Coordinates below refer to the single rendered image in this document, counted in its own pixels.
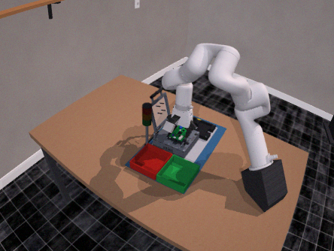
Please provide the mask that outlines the green bin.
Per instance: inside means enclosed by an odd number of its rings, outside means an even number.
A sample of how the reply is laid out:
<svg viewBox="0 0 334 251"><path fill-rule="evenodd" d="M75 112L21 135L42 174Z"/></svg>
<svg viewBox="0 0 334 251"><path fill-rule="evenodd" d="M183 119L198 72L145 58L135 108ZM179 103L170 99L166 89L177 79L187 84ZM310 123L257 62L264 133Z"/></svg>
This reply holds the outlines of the green bin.
<svg viewBox="0 0 334 251"><path fill-rule="evenodd" d="M173 155L156 175L156 181L184 194L199 168L200 165Z"/></svg>

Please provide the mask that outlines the red open-top bin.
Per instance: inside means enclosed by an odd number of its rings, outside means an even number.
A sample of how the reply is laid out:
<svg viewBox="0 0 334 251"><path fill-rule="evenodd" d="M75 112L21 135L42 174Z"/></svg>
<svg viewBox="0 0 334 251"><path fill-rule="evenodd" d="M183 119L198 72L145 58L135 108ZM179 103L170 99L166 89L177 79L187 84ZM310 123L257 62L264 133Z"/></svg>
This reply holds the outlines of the red open-top bin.
<svg viewBox="0 0 334 251"><path fill-rule="evenodd" d="M156 174L172 157L172 153L147 143L130 161L130 168L156 180ZM167 159L167 160L166 160ZM159 170L158 170L159 169ZM156 173L155 173L156 172Z"/></svg>

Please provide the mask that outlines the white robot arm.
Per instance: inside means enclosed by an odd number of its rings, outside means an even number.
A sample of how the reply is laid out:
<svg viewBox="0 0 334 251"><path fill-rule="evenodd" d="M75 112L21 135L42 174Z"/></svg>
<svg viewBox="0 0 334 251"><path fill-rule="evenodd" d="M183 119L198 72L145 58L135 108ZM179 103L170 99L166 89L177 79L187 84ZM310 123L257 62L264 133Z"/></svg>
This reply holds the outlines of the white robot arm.
<svg viewBox="0 0 334 251"><path fill-rule="evenodd" d="M270 113L269 94L263 83L249 83L243 77L232 77L239 62L239 52L221 44L198 44L188 60L173 68L162 77L162 87L176 89L175 108L180 111L193 109L191 105L193 84L208 69L212 85L231 94L235 103L235 115L241 126L251 166L250 171L266 168L278 155L268 153L263 130L254 122L256 118ZM261 106L260 106L261 105ZM248 110L250 109L250 110Z"/></svg>

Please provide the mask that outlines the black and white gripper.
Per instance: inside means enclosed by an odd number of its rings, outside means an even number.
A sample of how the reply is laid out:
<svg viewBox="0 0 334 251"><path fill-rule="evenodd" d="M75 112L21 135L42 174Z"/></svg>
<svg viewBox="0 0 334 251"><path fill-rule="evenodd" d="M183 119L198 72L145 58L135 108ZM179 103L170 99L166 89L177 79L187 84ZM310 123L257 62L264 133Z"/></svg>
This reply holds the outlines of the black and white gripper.
<svg viewBox="0 0 334 251"><path fill-rule="evenodd" d="M167 119L170 120L174 115L180 116L181 118L175 123L179 126L186 128L185 138L190 136L190 132L196 128L196 125L193 123L193 109L187 111L180 111L175 108L175 105L172 110L172 114L167 116ZM192 128L190 127L192 126Z"/></svg>

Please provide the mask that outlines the green circuit board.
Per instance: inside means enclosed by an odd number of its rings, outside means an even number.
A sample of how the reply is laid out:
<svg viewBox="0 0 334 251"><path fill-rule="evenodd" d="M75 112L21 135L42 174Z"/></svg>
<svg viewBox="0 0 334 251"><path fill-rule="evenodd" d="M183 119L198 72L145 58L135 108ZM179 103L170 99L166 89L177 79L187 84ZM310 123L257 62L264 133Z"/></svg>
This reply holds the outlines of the green circuit board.
<svg viewBox="0 0 334 251"><path fill-rule="evenodd" d="M169 137L182 141L186 135L186 128L182 126L178 126L170 135Z"/></svg>

